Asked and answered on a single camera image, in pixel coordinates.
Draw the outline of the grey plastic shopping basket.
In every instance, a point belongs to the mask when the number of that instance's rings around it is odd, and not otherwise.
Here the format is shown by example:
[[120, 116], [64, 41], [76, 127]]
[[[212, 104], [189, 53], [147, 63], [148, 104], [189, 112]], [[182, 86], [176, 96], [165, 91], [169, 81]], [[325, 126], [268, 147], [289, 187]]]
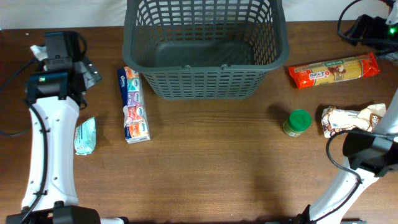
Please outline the grey plastic shopping basket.
[[288, 56], [279, 0], [127, 2], [123, 59], [165, 99], [246, 98]]

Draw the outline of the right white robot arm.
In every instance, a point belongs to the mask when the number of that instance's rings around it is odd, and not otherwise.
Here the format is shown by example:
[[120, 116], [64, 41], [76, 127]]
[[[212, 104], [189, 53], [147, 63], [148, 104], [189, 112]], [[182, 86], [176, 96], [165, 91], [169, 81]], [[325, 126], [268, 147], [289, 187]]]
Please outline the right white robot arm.
[[[330, 145], [343, 134], [344, 162], [339, 164], [331, 156]], [[307, 205], [294, 223], [341, 223], [370, 185], [397, 170], [397, 95], [373, 132], [355, 128], [336, 133], [326, 143], [326, 154], [340, 171], [325, 193], [313, 205]]]

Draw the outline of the green lid jar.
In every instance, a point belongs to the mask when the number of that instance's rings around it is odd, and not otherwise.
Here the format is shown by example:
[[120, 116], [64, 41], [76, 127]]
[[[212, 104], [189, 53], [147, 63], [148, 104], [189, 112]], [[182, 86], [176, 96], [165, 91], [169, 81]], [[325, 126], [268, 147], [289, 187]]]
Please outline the green lid jar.
[[299, 137], [312, 124], [312, 117], [305, 110], [294, 110], [283, 123], [284, 133], [290, 137]]

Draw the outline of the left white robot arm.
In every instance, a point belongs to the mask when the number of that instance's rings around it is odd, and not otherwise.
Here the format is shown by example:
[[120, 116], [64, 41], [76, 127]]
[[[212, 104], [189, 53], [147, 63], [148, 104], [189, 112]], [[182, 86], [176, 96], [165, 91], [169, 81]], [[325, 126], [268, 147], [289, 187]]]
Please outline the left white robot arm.
[[87, 75], [96, 70], [86, 57], [86, 40], [74, 31], [48, 32], [33, 47], [38, 69], [25, 84], [32, 122], [29, 182], [21, 212], [6, 223], [99, 223], [95, 209], [78, 204], [73, 177], [73, 138]]

